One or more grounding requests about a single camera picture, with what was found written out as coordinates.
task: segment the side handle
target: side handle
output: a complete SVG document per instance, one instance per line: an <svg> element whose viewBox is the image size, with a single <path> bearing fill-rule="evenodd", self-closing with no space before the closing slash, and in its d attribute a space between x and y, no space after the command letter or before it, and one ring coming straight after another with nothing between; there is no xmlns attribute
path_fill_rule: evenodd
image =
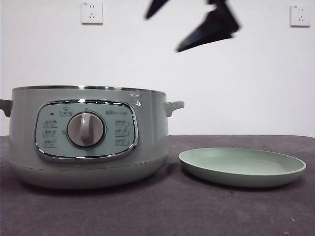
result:
<svg viewBox="0 0 315 236"><path fill-rule="evenodd" d="M165 102L164 109L167 117L173 114L173 111L183 108L185 106L184 102Z"/></svg>
<svg viewBox="0 0 315 236"><path fill-rule="evenodd" d="M4 111L6 117L11 116L13 101L0 99L0 110Z"/></svg>

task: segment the black fabric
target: black fabric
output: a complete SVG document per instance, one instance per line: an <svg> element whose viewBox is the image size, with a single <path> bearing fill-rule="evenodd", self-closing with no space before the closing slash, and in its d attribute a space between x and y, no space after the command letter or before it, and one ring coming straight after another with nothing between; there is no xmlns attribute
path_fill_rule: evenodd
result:
<svg viewBox="0 0 315 236"><path fill-rule="evenodd" d="M20 182L1 138L2 236L311 236L315 222L315 138L171 136L167 163L137 183L62 191ZM191 148L275 151L305 161L296 181L246 189L209 183L185 172L178 154Z"/></svg>

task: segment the cooker base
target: cooker base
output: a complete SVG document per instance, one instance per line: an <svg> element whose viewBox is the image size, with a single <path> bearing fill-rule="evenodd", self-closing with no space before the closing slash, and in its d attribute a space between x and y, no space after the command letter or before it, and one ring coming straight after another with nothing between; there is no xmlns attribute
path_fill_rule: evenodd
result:
<svg viewBox="0 0 315 236"><path fill-rule="evenodd" d="M17 166L13 171L24 182L54 189L93 189L117 186L153 175L167 156L141 164L90 170L42 170Z"/></svg>

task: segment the wall socket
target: wall socket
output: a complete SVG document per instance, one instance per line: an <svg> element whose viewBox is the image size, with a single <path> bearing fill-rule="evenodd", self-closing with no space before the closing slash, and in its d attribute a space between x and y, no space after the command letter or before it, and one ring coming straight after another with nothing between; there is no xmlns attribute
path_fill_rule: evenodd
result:
<svg viewBox="0 0 315 236"><path fill-rule="evenodd" d="M103 3L94 1L82 3L81 22L83 24L103 24Z"/></svg>
<svg viewBox="0 0 315 236"><path fill-rule="evenodd" d="M311 26L311 6L309 5L291 5L290 7L290 25L292 27Z"/></svg>

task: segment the green plate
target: green plate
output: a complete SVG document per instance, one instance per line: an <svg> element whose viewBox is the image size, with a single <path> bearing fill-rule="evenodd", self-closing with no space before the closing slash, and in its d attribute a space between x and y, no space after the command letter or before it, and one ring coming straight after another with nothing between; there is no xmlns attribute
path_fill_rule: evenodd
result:
<svg viewBox="0 0 315 236"><path fill-rule="evenodd" d="M306 168L305 162L284 154L244 148L200 148L179 154L193 175L238 187L273 187L290 183Z"/></svg>

